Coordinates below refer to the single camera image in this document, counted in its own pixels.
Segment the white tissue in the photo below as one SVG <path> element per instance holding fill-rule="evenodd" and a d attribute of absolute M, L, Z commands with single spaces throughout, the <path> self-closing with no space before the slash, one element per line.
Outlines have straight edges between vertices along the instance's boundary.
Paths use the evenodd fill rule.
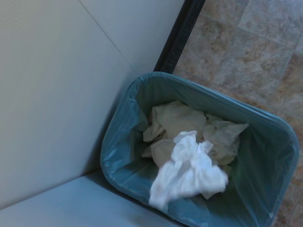
<path fill-rule="evenodd" d="M 149 203 L 162 209 L 169 201 L 200 193 L 210 197 L 223 192 L 228 183 L 227 174 L 207 155 L 212 143 L 196 143 L 196 131 L 181 132 L 171 159 L 159 170 L 150 190 Z"/>

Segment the beige stone tile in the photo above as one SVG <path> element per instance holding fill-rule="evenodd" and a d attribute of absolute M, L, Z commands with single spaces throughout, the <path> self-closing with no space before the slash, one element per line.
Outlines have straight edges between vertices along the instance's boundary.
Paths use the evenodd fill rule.
<path fill-rule="evenodd" d="M 291 53 L 288 48 L 237 29 L 213 82 L 268 104 Z"/>
<path fill-rule="evenodd" d="M 287 226 L 290 217 L 298 203 L 298 198 L 302 193 L 302 189 L 290 184 L 283 198 L 279 212 L 276 216 L 275 226 Z"/>
<path fill-rule="evenodd" d="M 199 15 L 177 63 L 180 69 L 211 80 L 227 49 L 233 28 Z"/>
<path fill-rule="evenodd" d="M 303 196 L 301 195 L 298 205 L 294 210 L 294 213 L 290 219 L 291 227 L 302 227 L 303 226 Z"/>
<path fill-rule="evenodd" d="M 303 30 L 302 0 L 251 0 L 239 27 L 295 48 Z"/>
<path fill-rule="evenodd" d="M 226 24 L 237 25 L 249 0 L 206 0 L 202 13 Z"/>
<path fill-rule="evenodd" d="M 303 119 L 303 54 L 293 54 L 273 106 Z"/>
<path fill-rule="evenodd" d="M 205 86 L 205 87 L 210 87 L 210 84 L 211 84 L 206 79 L 199 78 L 199 77 L 197 77 L 195 75 L 192 75 L 192 74 L 190 74 L 190 73 L 188 73 L 186 71 L 183 71 L 179 67 L 175 68 L 175 70 L 173 72 L 173 75 L 182 77 L 184 79 L 188 79 L 188 80 L 190 80 L 192 82 L 195 82 L 195 83 L 197 83 L 199 85 L 202 85 L 202 86 Z"/>

